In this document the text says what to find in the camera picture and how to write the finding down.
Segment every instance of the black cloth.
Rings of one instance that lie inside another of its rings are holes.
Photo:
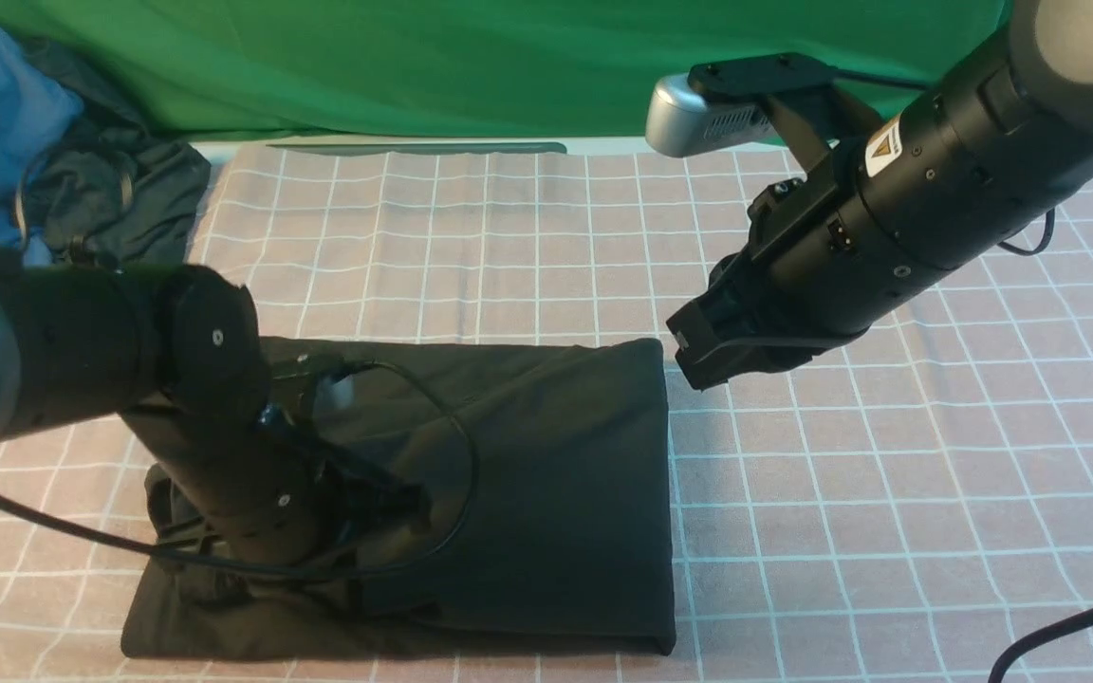
[[[671,651],[659,341],[603,349],[265,344],[274,363],[340,354],[402,364],[456,407],[482,458],[467,527],[447,550],[402,574],[269,597],[187,574],[181,586],[151,563],[126,620],[126,656],[248,661]],[[329,441],[428,484],[434,527],[455,518],[467,492],[467,449],[400,377],[380,370],[356,377],[355,403],[317,420],[317,427]],[[380,545],[363,561],[418,557],[436,539],[418,542]]]
[[[209,162],[190,144],[150,133],[142,113],[70,48],[51,39],[17,42],[32,66],[85,104],[27,189],[27,224],[44,231],[56,260],[68,259],[79,237],[120,261],[185,260]],[[130,178],[131,202],[121,172]]]

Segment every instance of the black cable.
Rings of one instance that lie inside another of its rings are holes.
[[[1045,213],[1045,233],[1039,237],[1039,245],[1036,245],[1035,249],[1024,249],[1021,247],[1015,247],[1009,242],[999,242],[998,247],[1011,251],[1015,256],[1036,256],[1044,252],[1051,242],[1054,242],[1054,229],[1057,227],[1057,209],[1050,209],[1049,212]]]
[[[1093,628],[1093,608],[1063,619],[1061,622],[1050,623],[1041,631],[1029,633],[1023,638],[1019,638],[1010,648],[1007,648],[1002,656],[994,662],[994,669],[989,671],[989,683],[1002,683],[1010,666],[1013,666],[1015,661],[1019,661],[1019,658],[1026,656],[1027,652],[1039,648],[1041,645],[1050,644],[1053,640],[1072,636],[1074,633],[1088,628]]]
[[[42,510],[23,505],[23,503],[8,498],[2,494],[0,494],[0,511],[14,516],[14,518],[25,520],[26,522],[38,525],[38,527],[57,531],[58,533],[66,533],[66,535],[72,535],[75,539],[91,541],[92,543],[99,543],[101,545],[108,545],[110,549],[126,550],[126,552],[146,555],[146,557],[152,558],[160,558],[160,561],[207,566],[210,567],[210,569],[233,572],[234,574],[243,576],[259,576],[259,578],[267,579],[336,580],[360,579],[365,578],[365,576],[377,576],[391,574],[391,572],[402,572],[407,569],[407,567],[425,561],[425,558],[433,557],[437,553],[442,552],[442,550],[446,549],[453,540],[457,539],[458,532],[461,531],[463,525],[470,518],[474,496],[477,496],[477,491],[479,488],[479,446],[474,444],[474,438],[471,436],[469,428],[467,428],[467,425],[465,425],[459,416],[455,414],[455,411],[450,410],[442,398],[438,398],[433,390],[428,389],[419,377],[412,375],[412,372],[409,372],[408,368],[398,366],[395,363],[377,362],[377,360],[373,360],[373,362],[348,363],[348,367],[352,370],[352,375],[371,369],[385,369],[402,377],[409,385],[412,386],[413,389],[421,395],[424,395],[424,398],[428,399],[428,402],[433,403],[433,405],[442,412],[444,419],[453,425],[458,435],[463,438],[465,444],[467,444],[471,471],[470,488],[467,492],[467,497],[465,497],[463,508],[459,510],[458,519],[456,519],[455,525],[453,525],[453,528],[450,528],[450,531],[446,533],[443,540],[439,541],[438,544],[434,545],[433,549],[422,553],[419,557],[411,558],[411,561],[389,563],[376,567],[369,567],[369,569],[359,569],[359,567],[353,567],[353,569],[343,569],[343,567],[299,567],[249,563],[234,561],[233,558],[226,557],[213,557],[212,555],[191,554],[184,552],[183,550],[172,550],[171,547],[165,547],[163,544],[143,543],[141,541],[134,541],[133,539],[126,539],[124,535],[116,535],[116,533],[108,533],[89,527],[83,527],[82,523],[74,523],[69,520],[57,518],[57,516],[44,514]]]
[[[918,92],[926,92],[930,89],[929,83],[914,81],[914,79],[909,78],[856,72],[856,70],[849,70],[849,69],[837,69],[837,78],[845,79],[845,81],[869,83],[869,85],[883,85],[885,87],[897,87],[898,90],[914,90]]]

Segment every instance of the warning label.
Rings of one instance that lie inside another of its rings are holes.
[[[875,177],[902,156],[902,117],[894,117],[867,142],[867,177]]]

